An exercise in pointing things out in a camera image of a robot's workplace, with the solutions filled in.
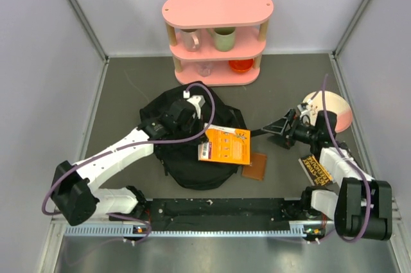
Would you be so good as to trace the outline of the orange paperback book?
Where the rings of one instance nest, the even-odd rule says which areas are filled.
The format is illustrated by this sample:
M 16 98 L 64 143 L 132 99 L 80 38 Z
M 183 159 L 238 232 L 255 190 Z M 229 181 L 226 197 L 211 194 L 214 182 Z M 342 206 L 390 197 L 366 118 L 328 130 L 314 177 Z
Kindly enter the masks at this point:
M 251 131 L 211 125 L 205 135 L 208 142 L 198 146 L 198 160 L 214 163 L 249 165 Z

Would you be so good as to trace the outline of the orange bowl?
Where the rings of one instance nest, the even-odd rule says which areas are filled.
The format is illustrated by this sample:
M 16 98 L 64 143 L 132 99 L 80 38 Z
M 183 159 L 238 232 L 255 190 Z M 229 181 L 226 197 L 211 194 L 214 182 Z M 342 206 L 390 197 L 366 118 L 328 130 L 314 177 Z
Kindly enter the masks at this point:
M 230 60 L 228 61 L 229 67 L 235 73 L 246 73 L 253 68 L 254 59 L 245 59 L 245 60 Z

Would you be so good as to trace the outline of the pink mug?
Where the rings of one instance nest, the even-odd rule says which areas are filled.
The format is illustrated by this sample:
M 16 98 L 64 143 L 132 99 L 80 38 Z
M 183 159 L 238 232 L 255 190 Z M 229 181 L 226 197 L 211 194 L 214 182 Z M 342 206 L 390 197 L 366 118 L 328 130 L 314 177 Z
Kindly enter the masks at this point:
M 180 36 L 187 51 L 196 52 L 201 47 L 200 29 L 181 29 Z

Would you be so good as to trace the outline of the pink three-tier shelf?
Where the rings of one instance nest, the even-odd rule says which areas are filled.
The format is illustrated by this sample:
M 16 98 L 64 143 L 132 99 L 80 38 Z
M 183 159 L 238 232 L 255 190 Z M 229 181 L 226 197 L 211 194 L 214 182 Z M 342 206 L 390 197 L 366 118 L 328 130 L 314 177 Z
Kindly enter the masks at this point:
M 162 7 L 181 84 L 248 85 L 259 76 L 272 0 L 167 0 Z

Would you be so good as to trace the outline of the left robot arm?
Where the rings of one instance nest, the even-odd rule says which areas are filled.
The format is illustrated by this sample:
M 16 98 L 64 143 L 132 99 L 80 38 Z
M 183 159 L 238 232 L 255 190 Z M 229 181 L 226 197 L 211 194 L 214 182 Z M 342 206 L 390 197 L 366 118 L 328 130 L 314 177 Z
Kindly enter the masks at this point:
M 50 198 L 71 226 L 98 215 L 120 213 L 131 219 L 145 214 L 145 198 L 133 186 L 102 185 L 132 163 L 155 154 L 183 188 L 221 186 L 239 166 L 252 164 L 249 130 L 203 121 L 203 96 L 177 100 L 160 116 L 144 120 L 123 139 L 74 165 L 59 164 Z

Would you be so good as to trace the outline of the black student backpack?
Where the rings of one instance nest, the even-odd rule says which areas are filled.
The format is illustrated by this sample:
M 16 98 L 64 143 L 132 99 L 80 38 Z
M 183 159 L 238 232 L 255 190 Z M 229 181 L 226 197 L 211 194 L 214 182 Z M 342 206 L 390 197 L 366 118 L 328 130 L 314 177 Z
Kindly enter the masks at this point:
M 169 135 L 160 122 L 160 116 L 171 104 L 183 98 L 183 91 L 191 95 L 202 95 L 200 132 L 190 137 Z M 166 175 L 171 175 L 183 188 L 209 190 L 220 187 L 237 172 L 238 164 L 214 163 L 198 160 L 198 146 L 208 142 L 206 130 L 211 125 L 248 130 L 243 114 L 235 107 L 226 105 L 220 97 L 202 82 L 193 82 L 167 90 L 139 111 L 143 129 L 156 142 L 154 154 L 164 167 Z M 258 130 L 250 130 L 251 138 L 260 135 Z

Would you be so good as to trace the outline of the clear drinking glass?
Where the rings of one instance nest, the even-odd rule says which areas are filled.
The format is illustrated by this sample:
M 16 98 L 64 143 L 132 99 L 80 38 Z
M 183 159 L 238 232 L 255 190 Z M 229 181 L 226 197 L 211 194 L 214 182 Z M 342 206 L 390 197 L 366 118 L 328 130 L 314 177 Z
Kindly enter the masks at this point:
M 199 62 L 198 63 L 198 74 L 201 77 L 208 77 L 211 75 L 212 67 L 213 65 L 210 62 Z

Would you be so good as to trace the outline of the green mug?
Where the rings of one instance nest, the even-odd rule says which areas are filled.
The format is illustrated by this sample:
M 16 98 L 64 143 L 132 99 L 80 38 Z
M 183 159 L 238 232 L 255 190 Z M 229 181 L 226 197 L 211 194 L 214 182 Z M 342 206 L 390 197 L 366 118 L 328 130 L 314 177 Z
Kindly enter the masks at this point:
M 221 52 L 230 51 L 235 45 L 236 28 L 207 28 L 206 31 L 213 39 L 214 47 Z

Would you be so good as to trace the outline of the cream and pink plate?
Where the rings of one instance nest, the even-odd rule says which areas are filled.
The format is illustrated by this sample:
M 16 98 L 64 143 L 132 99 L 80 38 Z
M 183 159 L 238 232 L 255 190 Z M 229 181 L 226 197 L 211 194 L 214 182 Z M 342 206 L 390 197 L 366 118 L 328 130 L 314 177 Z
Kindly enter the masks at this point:
M 317 120 L 317 113 L 323 109 L 322 93 L 319 92 L 314 98 L 314 92 L 310 93 L 303 99 L 303 103 L 309 104 L 309 115 L 311 125 L 315 125 Z M 337 124 L 335 132 L 337 134 L 347 130 L 353 121 L 353 112 L 349 104 L 336 93 L 331 91 L 325 92 L 326 108 L 328 112 L 334 112 L 337 115 Z

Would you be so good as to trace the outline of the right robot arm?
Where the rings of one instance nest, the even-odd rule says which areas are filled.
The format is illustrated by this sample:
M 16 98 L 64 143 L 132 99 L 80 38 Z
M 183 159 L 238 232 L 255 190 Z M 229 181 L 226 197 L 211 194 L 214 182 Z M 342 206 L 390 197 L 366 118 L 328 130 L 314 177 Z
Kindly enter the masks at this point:
M 291 149 L 297 142 L 309 145 L 301 162 L 321 182 L 308 186 L 299 204 L 287 206 L 290 216 L 332 220 L 337 234 L 349 242 L 389 240 L 392 236 L 392 188 L 367 175 L 344 142 L 336 140 L 338 116 L 320 110 L 315 124 L 307 114 L 290 109 L 282 118 L 261 128 L 277 146 Z

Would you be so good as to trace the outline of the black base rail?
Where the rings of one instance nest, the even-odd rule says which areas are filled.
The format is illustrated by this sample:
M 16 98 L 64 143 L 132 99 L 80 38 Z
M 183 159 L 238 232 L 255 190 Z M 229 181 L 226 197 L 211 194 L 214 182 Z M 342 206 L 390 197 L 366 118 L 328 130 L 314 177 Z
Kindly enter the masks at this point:
M 276 231 L 298 221 L 322 229 L 331 223 L 298 198 L 155 198 L 128 217 L 150 222 L 154 231 Z

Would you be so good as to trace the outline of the black yellow treehouse book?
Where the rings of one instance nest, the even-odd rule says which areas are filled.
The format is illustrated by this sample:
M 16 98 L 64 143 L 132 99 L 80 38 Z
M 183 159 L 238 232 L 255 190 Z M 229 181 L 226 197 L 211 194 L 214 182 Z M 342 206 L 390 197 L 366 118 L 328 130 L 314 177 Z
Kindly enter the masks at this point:
M 312 186 L 328 186 L 333 183 L 331 174 L 318 162 L 314 155 L 299 158 L 299 163 Z

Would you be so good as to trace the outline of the brown leather wallet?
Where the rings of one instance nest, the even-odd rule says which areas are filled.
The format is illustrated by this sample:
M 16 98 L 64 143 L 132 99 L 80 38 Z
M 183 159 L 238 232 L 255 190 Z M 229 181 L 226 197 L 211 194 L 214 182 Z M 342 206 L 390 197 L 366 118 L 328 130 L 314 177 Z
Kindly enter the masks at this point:
M 241 176 L 247 179 L 262 181 L 265 176 L 267 155 L 251 153 L 250 164 L 243 167 Z

